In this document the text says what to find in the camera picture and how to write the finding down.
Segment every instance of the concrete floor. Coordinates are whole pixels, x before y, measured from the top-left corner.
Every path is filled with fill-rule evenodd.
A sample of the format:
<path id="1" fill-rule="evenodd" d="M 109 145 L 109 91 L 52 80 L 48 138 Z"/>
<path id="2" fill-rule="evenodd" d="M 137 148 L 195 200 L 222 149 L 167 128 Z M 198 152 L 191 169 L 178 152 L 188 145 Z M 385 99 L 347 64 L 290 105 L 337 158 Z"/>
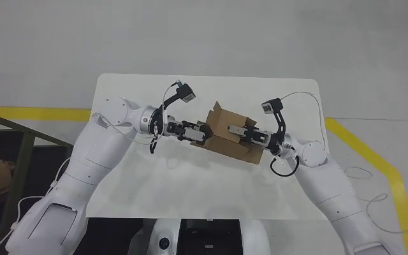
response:
<path id="1" fill-rule="evenodd" d="M 313 78 L 324 116 L 397 167 L 407 187 L 407 10 L 404 0 L 3 0 L 0 106 L 90 108 L 102 73 Z M 19 122 L 69 142 L 84 126 Z M 342 166 L 373 173 L 353 181 L 359 196 L 390 193 L 381 173 L 328 136 Z M 372 215 L 398 230 L 391 198 Z M 343 254 L 325 223 L 266 225 L 276 254 Z M 401 235 L 381 234 L 403 247 Z"/>

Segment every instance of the yellow tape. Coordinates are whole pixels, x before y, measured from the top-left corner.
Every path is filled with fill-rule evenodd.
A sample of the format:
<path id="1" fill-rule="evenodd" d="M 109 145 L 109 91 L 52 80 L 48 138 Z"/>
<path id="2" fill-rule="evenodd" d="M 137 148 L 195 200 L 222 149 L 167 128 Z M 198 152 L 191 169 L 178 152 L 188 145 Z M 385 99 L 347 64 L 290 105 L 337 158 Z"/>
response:
<path id="1" fill-rule="evenodd" d="M 405 193 L 404 182 L 400 172 L 335 119 L 325 118 L 325 123 L 328 130 L 333 132 L 344 143 L 387 177 L 400 228 L 401 230 L 408 230 L 408 198 Z M 408 252 L 408 233 L 404 233 L 402 238 L 404 239 L 405 249 Z"/>
<path id="2" fill-rule="evenodd" d="M 88 121 L 90 109 L 0 107 L 0 117 L 5 119 Z"/>
<path id="3" fill-rule="evenodd" d="M 36 108 L 36 107 L 0 107 L 0 117 L 5 119 L 59 120 L 82 121 L 89 120 L 90 109 L 70 108 Z M 368 161 L 374 168 L 383 173 L 391 187 L 395 210 L 401 230 L 408 230 L 408 198 L 402 176 L 399 171 L 385 161 L 380 155 L 354 136 L 335 119 L 325 118 L 326 128 L 337 135 L 344 143 Z M 408 252 L 408 233 L 403 234 L 405 249 Z"/>

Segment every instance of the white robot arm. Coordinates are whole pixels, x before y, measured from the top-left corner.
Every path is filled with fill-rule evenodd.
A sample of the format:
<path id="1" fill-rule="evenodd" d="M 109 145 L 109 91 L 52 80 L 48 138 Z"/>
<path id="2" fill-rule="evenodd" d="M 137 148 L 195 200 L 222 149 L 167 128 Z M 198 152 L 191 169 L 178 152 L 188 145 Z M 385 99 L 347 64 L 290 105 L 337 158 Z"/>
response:
<path id="1" fill-rule="evenodd" d="M 326 153 L 319 141 L 301 141 L 285 134 L 285 122 L 280 113 L 279 98 L 261 105 L 266 114 L 272 113 L 278 122 L 276 133 L 260 131 L 256 127 L 229 126 L 231 133 L 242 141 L 255 143 L 273 155 L 285 159 L 293 170 L 281 177 L 295 175 L 307 197 L 331 222 L 340 237 L 347 255 L 403 254 L 395 245 L 383 240 L 371 219 L 358 203 L 354 189 L 344 171 Z"/>
<path id="2" fill-rule="evenodd" d="M 194 93 L 187 84 L 176 82 L 177 93 L 160 108 L 140 107 L 123 98 L 107 98 L 105 107 L 94 115 L 75 142 L 66 171 L 55 187 L 35 203 L 6 244 L 10 254 L 69 254 L 86 229 L 85 209 L 102 179 L 122 160 L 137 133 L 176 136 L 179 140 L 203 143 L 212 134 L 206 125 L 165 118 L 163 110 L 177 99 L 185 102 Z M 117 127 L 129 126 L 125 136 Z"/>

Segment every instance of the black panel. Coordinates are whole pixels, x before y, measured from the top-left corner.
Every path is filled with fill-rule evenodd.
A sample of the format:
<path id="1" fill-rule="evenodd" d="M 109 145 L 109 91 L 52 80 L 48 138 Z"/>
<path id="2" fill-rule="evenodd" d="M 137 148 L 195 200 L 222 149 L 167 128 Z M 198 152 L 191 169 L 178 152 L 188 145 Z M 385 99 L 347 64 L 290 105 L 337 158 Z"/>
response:
<path id="1" fill-rule="evenodd" d="M 183 219 L 177 255 L 242 255 L 239 220 Z"/>

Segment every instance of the cardboard box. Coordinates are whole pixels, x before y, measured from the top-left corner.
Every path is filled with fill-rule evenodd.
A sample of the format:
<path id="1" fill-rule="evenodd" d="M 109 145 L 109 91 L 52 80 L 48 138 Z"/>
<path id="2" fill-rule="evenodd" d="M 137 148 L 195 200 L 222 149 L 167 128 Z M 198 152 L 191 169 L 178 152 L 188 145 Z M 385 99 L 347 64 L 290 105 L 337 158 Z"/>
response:
<path id="1" fill-rule="evenodd" d="M 218 102 L 215 102 L 214 110 L 209 111 L 206 123 L 210 126 L 214 134 L 213 137 L 208 139 L 204 145 L 198 145 L 194 142 L 191 145 L 248 163 L 259 164 L 263 153 L 262 147 L 242 142 L 240 136 L 228 132 L 229 125 L 238 127 L 255 126 L 256 121 L 224 110 Z"/>

